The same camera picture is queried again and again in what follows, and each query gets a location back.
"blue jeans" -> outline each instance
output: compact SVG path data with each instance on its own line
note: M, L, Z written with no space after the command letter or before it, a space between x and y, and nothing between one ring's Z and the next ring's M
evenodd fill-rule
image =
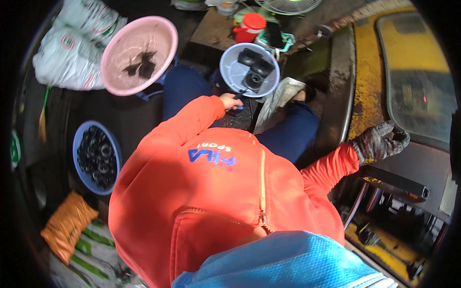
M195 70L178 65L165 78L163 121L175 116L187 103L202 95L211 96L211 85ZM314 140L319 120L303 101L289 104L285 119L269 130L256 135L259 142L275 155L295 163Z

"pink plastic basin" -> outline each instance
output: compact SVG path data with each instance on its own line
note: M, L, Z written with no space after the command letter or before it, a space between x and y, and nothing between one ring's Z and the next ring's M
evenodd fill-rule
M106 89L117 96L134 95L155 82L170 65L177 49L177 30L168 19L147 16L128 23L104 50L101 58L101 79ZM142 52L156 51L151 62L155 70L150 79L128 76L123 69L139 63Z

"orange bag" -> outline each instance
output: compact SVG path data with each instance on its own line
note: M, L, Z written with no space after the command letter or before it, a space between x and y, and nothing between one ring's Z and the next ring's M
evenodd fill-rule
M98 212L88 206L81 195L72 190L50 217L40 235L51 250L68 265L80 234L96 217Z

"knit work glove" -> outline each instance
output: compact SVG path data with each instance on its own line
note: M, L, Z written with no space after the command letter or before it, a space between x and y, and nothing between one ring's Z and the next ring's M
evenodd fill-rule
M357 152L360 165L369 164L397 155L410 143L410 134L407 131L397 132L393 140L386 135L394 129L392 121L386 121L375 127L370 127L350 142Z

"orange hoodie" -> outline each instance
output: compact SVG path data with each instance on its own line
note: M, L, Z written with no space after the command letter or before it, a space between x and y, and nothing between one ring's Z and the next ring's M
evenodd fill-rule
M217 96L193 100L147 134L120 172L109 228L121 258L152 288L169 287L261 227L310 231L344 245L327 194L358 170L352 146L342 143L299 172L249 132L207 129L224 113Z

